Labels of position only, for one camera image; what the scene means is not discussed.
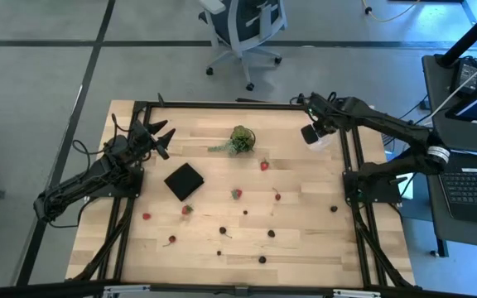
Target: green succulent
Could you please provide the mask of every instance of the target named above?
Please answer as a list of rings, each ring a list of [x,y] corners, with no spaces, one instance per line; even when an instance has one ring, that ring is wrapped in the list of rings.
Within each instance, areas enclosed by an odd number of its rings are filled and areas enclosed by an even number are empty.
[[[233,128],[229,141],[222,146],[209,147],[207,150],[209,152],[227,150],[230,156],[234,156],[241,152],[252,151],[253,145],[255,145],[255,134],[251,129],[238,125]]]

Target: chair base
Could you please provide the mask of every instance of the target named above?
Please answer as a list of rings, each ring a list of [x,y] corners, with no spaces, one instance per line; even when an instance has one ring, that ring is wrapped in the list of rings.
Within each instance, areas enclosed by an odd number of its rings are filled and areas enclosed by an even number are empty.
[[[249,53],[254,53],[254,54],[259,54],[259,55],[265,55],[271,58],[274,58],[274,63],[275,65],[280,65],[282,61],[281,55],[275,51],[271,50],[265,50],[259,47],[252,48],[247,50]],[[213,67],[216,66],[217,64],[224,62],[226,60],[229,60],[230,58],[236,56],[235,53],[232,50],[226,50],[222,54],[220,54],[218,57],[214,58],[209,65],[207,65],[207,68],[205,69],[205,74],[206,75],[213,75],[214,70]],[[253,91],[255,88],[255,85],[252,83],[251,77],[249,76],[249,66],[248,62],[244,59],[243,57],[243,52],[240,53],[240,56],[238,57],[242,63],[242,68],[244,71],[244,75],[246,76],[246,81],[248,84],[246,85],[246,90],[247,91]]]

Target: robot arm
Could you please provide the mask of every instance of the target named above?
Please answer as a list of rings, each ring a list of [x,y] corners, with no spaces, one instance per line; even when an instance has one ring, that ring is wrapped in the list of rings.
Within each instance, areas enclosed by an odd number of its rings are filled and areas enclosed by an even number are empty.
[[[392,184],[396,175],[410,172],[435,175],[442,172],[448,163],[450,152],[428,127],[413,125],[412,122],[377,112],[364,101],[354,97],[337,99],[331,95],[325,99],[312,93],[309,98],[301,99],[305,112],[313,121],[301,130],[307,143],[335,133],[338,129],[349,131],[357,126],[365,126],[410,145],[408,150],[390,162],[379,165],[364,163],[359,171],[355,172],[360,190],[365,190],[384,178],[389,179],[389,184]]]
[[[130,137],[114,136],[104,144],[104,154],[92,166],[74,177],[42,192],[34,202],[38,219],[51,222],[60,216],[67,206],[85,196],[108,196],[102,191],[123,189],[130,191],[137,183],[132,165],[149,157],[156,150],[163,159],[168,159],[166,148],[174,135],[170,130],[157,140],[152,134],[166,125],[166,121],[143,125],[138,120],[130,127]]]

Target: wooden table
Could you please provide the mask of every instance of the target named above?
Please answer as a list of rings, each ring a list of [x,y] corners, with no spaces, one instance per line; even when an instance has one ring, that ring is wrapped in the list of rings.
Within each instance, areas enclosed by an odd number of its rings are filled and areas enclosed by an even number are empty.
[[[121,127],[128,128],[133,101],[113,101]],[[302,111],[153,108],[151,123],[167,119],[160,132],[175,127],[167,161],[153,155],[143,163],[142,193],[134,206],[122,280],[141,283],[250,286],[361,287],[358,251],[350,208],[344,202],[341,172],[343,154],[338,134],[321,152],[310,151],[300,129],[310,119]],[[255,152],[228,157],[208,152],[222,145],[236,125],[251,128]],[[113,135],[108,116],[101,143]],[[352,137],[349,146],[354,154]],[[366,161],[384,162],[380,134],[360,128]],[[270,162],[268,171],[259,163]],[[205,183],[184,203],[163,180],[188,162]],[[233,200],[230,191],[240,188]],[[281,200],[274,199],[276,188]],[[181,215],[190,204],[194,212]],[[336,205],[333,213],[330,206]],[[73,277],[84,269],[104,241],[112,199],[98,199],[82,214],[67,271]],[[393,265],[413,282],[398,214],[387,204],[374,204],[380,243]],[[143,213],[152,218],[144,220]],[[228,238],[219,227],[228,230]],[[267,236],[275,231],[276,237]],[[170,246],[168,238],[177,241]],[[260,256],[267,259],[259,263]],[[373,254],[369,268],[376,283]],[[116,248],[108,266],[113,275]]]

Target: concrete floor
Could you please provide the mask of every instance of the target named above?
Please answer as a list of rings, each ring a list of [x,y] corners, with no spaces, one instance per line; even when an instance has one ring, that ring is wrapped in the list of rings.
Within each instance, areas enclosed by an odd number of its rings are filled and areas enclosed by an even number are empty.
[[[94,40],[107,0],[0,0],[0,40]],[[408,4],[369,0],[387,17]],[[420,4],[395,22],[377,23],[358,1],[286,0],[289,28],[279,41],[456,41],[470,28],[459,4]],[[472,1],[477,13],[477,0]],[[107,40],[203,41],[208,29],[192,0],[117,0]],[[426,94],[421,56],[437,49],[278,47],[282,64],[255,57],[254,92],[244,89],[238,62],[204,75],[209,47],[104,47],[89,87],[75,138],[99,144],[110,100],[234,101],[237,97],[287,102],[311,91],[353,95],[400,116]],[[32,201],[45,187],[67,119],[91,53],[89,47],[0,47],[0,286],[13,272],[34,216]],[[469,52],[477,56],[477,50]],[[409,117],[417,119],[421,112]],[[70,153],[64,178],[81,171],[85,159]],[[73,205],[58,224],[72,224]],[[477,247],[452,243],[450,258],[435,259],[431,223],[404,221],[417,284],[426,289],[477,294]],[[32,283],[63,281],[75,230],[48,228]],[[162,298],[168,295],[152,294]]]

